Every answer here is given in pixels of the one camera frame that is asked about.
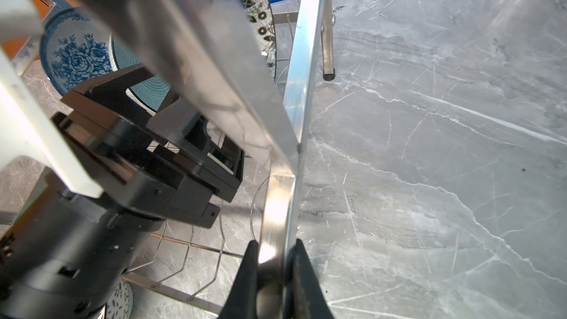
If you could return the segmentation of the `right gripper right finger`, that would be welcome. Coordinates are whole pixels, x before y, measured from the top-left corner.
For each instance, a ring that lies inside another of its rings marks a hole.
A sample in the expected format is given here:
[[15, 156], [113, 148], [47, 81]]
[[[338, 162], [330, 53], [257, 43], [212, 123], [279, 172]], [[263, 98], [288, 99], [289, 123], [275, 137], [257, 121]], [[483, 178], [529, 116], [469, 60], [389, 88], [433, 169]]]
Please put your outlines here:
[[283, 280], [283, 318], [334, 318], [300, 239], [289, 254]]

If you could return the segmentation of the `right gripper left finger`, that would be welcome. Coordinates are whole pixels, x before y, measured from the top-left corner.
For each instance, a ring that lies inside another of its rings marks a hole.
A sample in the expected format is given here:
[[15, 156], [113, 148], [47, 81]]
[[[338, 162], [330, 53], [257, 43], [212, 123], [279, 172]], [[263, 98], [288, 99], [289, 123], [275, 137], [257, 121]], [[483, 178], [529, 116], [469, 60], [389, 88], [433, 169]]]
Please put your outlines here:
[[256, 319], [258, 291], [258, 242], [249, 242], [218, 319]]

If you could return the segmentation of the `stainless steel dish rack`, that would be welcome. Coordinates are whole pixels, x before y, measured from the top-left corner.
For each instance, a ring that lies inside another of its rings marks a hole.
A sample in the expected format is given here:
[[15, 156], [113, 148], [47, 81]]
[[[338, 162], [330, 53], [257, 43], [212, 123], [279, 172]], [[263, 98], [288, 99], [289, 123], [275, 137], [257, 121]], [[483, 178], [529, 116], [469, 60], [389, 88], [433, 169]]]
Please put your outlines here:
[[[270, 168], [258, 239], [257, 318], [283, 318], [284, 271], [295, 245], [311, 88], [328, 0], [301, 0], [284, 93], [261, 57], [241, 0], [80, 0], [154, 77], [126, 94], [151, 115], [174, 93], [208, 119], [214, 143], [231, 139]], [[195, 295], [181, 301], [219, 316]]]

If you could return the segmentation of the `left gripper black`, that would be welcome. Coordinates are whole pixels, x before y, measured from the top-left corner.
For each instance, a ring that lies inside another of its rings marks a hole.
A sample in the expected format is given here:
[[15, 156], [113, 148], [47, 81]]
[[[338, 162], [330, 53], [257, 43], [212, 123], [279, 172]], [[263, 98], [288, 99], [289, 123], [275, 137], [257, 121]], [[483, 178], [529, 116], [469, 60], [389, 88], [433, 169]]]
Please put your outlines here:
[[126, 94], [152, 77], [137, 64], [79, 83], [61, 99], [72, 112], [53, 122], [104, 198], [139, 217], [210, 228], [221, 213], [211, 199], [233, 200], [245, 154], [229, 138], [217, 146], [189, 105], [181, 107], [186, 123], [166, 134]]

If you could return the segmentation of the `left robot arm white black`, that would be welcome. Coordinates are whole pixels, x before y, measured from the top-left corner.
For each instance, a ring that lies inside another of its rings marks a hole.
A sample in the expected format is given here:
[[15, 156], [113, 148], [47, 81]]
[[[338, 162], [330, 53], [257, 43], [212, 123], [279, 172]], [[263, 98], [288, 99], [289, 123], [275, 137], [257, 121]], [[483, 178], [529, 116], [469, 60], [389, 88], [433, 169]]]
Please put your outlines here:
[[102, 187], [83, 196], [54, 171], [1, 238], [3, 318], [95, 318], [149, 236], [167, 220], [212, 227], [242, 182], [244, 152], [214, 143], [208, 119], [170, 93], [149, 114], [128, 88], [150, 78], [142, 65], [78, 84], [53, 115], [87, 174]]

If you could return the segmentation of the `blue floral white bowl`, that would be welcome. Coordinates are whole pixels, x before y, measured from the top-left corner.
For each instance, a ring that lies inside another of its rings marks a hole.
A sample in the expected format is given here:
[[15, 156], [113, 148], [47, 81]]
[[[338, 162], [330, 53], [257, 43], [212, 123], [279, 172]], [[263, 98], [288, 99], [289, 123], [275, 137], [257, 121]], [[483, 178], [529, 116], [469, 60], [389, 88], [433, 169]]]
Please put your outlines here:
[[112, 33], [84, 10], [70, 8], [47, 23], [40, 42], [40, 61], [60, 96], [78, 84], [109, 74]]

